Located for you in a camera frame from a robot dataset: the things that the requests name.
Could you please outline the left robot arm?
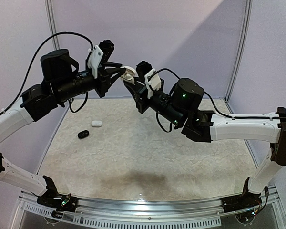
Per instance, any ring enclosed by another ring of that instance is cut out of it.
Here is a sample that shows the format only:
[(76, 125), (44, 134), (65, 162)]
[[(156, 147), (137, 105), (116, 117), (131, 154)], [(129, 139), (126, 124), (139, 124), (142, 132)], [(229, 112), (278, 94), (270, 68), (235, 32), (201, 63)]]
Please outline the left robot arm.
[[(55, 50), (42, 56), (43, 81), (24, 91), (17, 102), (0, 117), (0, 143), (80, 94), (95, 90), (100, 98), (104, 97), (112, 84), (126, 71), (120, 63), (108, 60), (112, 52), (112, 48), (102, 50), (95, 46), (89, 52), (86, 69), (82, 72), (67, 49)], [(1, 152), (0, 181), (42, 197), (51, 207), (61, 203), (61, 196), (51, 178), (37, 176), (12, 165)]]

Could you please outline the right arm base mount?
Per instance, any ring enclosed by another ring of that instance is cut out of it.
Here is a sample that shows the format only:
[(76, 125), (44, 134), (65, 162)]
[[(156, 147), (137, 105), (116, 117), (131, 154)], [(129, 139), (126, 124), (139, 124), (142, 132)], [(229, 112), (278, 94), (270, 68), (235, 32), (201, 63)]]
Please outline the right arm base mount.
[(264, 187), (264, 194), (266, 196), (266, 201), (265, 204), (262, 206), (261, 193), (254, 194), (249, 192), (248, 188), (249, 180), (250, 180), (249, 177), (245, 180), (243, 191), (241, 194), (221, 198), (224, 213), (242, 210), (246, 208), (252, 208), (258, 205), (257, 210), (254, 210), (253, 212), (253, 215), (257, 215), (265, 208), (269, 196), (268, 186)]

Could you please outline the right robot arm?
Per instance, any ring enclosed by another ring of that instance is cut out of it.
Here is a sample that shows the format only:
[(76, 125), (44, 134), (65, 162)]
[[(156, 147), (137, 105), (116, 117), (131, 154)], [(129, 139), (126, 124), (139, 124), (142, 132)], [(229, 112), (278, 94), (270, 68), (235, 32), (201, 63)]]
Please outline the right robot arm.
[(224, 114), (214, 110), (199, 110), (204, 89), (189, 78), (181, 78), (169, 94), (163, 91), (164, 81), (155, 83), (146, 78), (122, 78), (124, 86), (135, 100), (136, 108), (143, 114), (151, 108), (156, 116), (169, 121), (168, 132), (180, 128), (181, 133), (194, 142), (243, 139), (270, 143), (268, 155), (249, 177), (243, 192), (237, 198), (241, 208), (247, 208), (255, 201), (268, 182), (286, 166), (286, 109), (279, 107), (267, 114)]

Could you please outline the black charging case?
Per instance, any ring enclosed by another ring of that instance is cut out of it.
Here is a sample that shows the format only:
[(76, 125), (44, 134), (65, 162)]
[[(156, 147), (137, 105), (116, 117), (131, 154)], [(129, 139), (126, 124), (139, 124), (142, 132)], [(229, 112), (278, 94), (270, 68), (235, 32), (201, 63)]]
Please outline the black charging case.
[(77, 137), (79, 139), (84, 139), (84, 138), (88, 137), (89, 135), (90, 135), (90, 132), (88, 130), (83, 130), (77, 134)]

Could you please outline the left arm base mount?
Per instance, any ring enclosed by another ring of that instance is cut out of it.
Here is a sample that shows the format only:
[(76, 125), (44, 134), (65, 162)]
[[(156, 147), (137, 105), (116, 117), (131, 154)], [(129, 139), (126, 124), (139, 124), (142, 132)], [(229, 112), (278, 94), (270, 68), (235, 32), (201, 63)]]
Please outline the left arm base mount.
[(55, 208), (58, 212), (75, 212), (79, 199), (70, 193), (68, 195), (58, 193), (50, 177), (43, 175), (42, 178), (46, 182), (46, 192), (37, 197), (37, 203), (46, 207)]

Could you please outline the white oval charging case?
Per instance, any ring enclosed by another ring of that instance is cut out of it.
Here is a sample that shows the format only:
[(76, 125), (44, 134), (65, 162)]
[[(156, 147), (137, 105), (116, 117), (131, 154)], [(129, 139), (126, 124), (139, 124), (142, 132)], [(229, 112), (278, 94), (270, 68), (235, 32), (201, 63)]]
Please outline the white oval charging case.
[(96, 128), (98, 128), (98, 127), (102, 127), (102, 125), (103, 125), (103, 123), (102, 123), (102, 121), (100, 121), (100, 120), (93, 120), (93, 121), (91, 122), (91, 127), (96, 127)]

